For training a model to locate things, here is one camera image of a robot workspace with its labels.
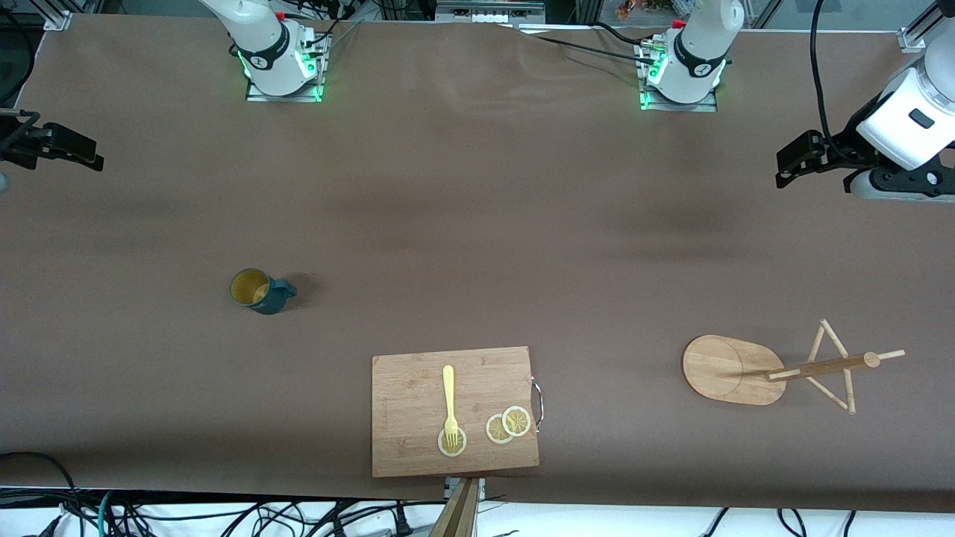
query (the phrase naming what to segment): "wooden mug tree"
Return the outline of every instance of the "wooden mug tree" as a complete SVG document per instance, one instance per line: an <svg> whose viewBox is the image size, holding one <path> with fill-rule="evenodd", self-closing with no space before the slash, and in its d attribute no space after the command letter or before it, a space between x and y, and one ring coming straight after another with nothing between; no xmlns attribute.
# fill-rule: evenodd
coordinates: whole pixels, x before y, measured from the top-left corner
<svg viewBox="0 0 955 537"><path fill-rule="evenodd" d="M822 337L828 335L839 358L816 361ZM905 351L849 355L832 327L819 320L819 330L806 363L783 367L782 360L766 347L721 335L703 335L694 339L683 353L683 372L690 387L711 399L742 404L765 405L776 402L786 382L805 378L835 404L856 414L856 394L852 372L879 367L883 360L904 356ZM842 374L846 400L838 398L815 377Z"/></svg>

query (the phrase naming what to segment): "mug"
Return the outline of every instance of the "mug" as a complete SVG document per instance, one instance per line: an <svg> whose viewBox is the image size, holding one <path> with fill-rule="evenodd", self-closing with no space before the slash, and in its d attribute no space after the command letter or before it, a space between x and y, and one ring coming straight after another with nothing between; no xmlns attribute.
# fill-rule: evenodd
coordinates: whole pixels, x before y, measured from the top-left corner
<svg viewBox="0 0 955 537"><path fill-rule="evenodd" d="M262 315L278 313L286 300L295 296L295 287L276 280L257 268L246 268L232 278L232 299L240 306Z"/></svg>

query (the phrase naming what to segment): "table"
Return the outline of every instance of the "table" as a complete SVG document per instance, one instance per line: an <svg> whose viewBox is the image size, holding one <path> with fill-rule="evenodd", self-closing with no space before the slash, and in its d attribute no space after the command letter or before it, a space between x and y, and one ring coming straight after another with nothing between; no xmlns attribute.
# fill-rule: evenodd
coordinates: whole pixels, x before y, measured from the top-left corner
<svg viewBox="0 0 955 537"><path fill-rule="evenodd" d="M642 112L625 60L491 25L362 25L313 105L244 102L227 46L208 19L47 35L20 105L106 169L4 168L3 450L81 486L440 497L371 478L371 357L527 345L541 466L491 496L953 507L952 209L838 173L775 189L775 151L818 123L805 33L741 33L709 115ZM819 49L834 125L905 60L890 33ZM300 296L237 307L246 267ZM909 354L859 375L855 417L808 384L748 407L681 377L704 333L798 363L822 316L850 352Z"/></svg>

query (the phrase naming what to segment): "wooden cutting board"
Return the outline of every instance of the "wooden cutting board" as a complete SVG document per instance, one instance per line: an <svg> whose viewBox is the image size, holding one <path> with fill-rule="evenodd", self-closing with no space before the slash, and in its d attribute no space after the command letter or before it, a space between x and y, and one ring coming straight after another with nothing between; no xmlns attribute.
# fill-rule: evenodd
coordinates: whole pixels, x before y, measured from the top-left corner
<svg viewBox="0 0 955 537"><path fill-rule="evenodd" d="M455 368L455 418L467 435L457 457L437 449L447 418L441 370ZM371 359L371 474L376 478L441 475L537 466L537 432L497 444L488 418L511 406L531 413L527 347L391 354Z"/></svg>

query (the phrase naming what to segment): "fork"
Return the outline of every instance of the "fork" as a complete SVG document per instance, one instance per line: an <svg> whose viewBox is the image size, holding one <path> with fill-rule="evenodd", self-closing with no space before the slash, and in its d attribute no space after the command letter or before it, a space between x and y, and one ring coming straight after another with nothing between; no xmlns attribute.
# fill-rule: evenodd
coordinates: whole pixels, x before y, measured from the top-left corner
<svg viewBox="0 0 955 537"><path fill-rule="evenodd" d="M455 419L455 368L444 366L444 402L448 405L448 418L444 420L444 444L457 449L457 420Z"/></svg>

